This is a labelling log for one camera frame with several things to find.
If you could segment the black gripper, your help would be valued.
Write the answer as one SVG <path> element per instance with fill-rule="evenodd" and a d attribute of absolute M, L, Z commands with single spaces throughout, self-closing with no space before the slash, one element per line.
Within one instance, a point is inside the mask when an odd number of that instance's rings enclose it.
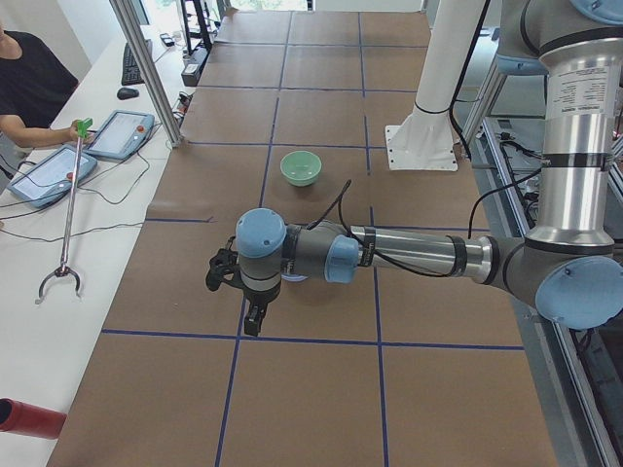
<path fill-rule="evenodd" d="M 260 335 L 268 306 L 278 295 L 278 290 L 246 291 L 244 293 L 244 297 L 248 301 L 248 310 L 243 322 L 244 333 L 247 336 L 258 337 Z"/>

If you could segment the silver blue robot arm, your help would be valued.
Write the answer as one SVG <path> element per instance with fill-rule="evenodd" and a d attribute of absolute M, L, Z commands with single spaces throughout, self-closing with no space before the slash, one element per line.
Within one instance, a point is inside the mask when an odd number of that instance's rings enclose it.
<path fill-rule="evenodd" d="M 548 73 L 538 218 L 523 238 L 475 240 L 316 222 L 287 225 L 256 208 L 236 228 L 234 283 L 257 335 L 284 274 L 348 283 L 360 267 L 429 277 L 467 276 L 508 292 L 575 330 L 622 308 L 622 268 L 605 232 L 613 99 L 622 69 L 618 1 L 507 1 L 501 59 L 541 62 Z"/>

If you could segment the person's hand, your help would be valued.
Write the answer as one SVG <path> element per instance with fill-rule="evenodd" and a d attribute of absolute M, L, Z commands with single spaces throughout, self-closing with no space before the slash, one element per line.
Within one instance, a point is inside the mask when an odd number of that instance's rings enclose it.
<path fill-rule="evenodd" d="M 79 139 L 81 139 L 85 145 L 91 144 L 94 139 L 94 133 L 87 130 L 86 133 L 81 136 L 78 129 L 78 123 L 78 121 L 73 121 L 72 125 L 67 129 L 68 141 L 77 142 Z"/>

